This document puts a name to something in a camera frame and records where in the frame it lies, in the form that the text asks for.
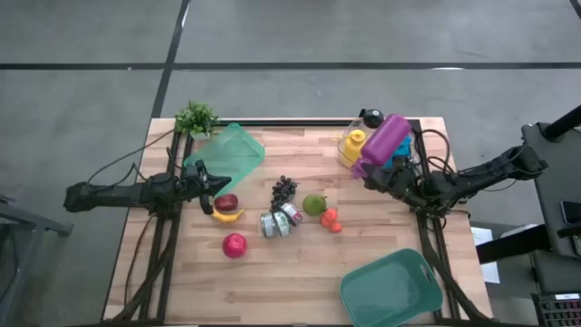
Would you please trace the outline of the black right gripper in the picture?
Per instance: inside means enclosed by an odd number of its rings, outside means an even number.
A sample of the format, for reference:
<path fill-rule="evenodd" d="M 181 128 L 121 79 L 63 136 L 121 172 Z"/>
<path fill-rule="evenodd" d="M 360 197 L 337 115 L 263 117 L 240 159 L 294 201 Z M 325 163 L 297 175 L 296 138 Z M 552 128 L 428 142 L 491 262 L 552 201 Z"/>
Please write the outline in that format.
<path fill-rule="evenodd" d="M 406 204 L 424 204 L 414 186 L 414 174 L 407 168 L 381 168 L 372 163 L 363 163 L 362 177 L 365 187 L 379 193 L 388 193 L 394 199 Z"/>

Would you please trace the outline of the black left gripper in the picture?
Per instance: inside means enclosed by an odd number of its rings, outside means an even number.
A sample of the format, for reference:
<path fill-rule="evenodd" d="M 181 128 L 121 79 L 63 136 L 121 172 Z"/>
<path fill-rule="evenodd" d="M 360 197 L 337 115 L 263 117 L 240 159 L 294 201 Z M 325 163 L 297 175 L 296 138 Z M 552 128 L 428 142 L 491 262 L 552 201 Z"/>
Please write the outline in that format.
<path fill-rule="evenodd" d="M 228 176 L 209 176 L 203 160 L 186 166 L 183 180 L 186 199 L 190 201 L 198 198 L 202 211 L 207 215 L 213 214 L 211 196 L 226 194 L 231 183 L 231 177 Z"/>

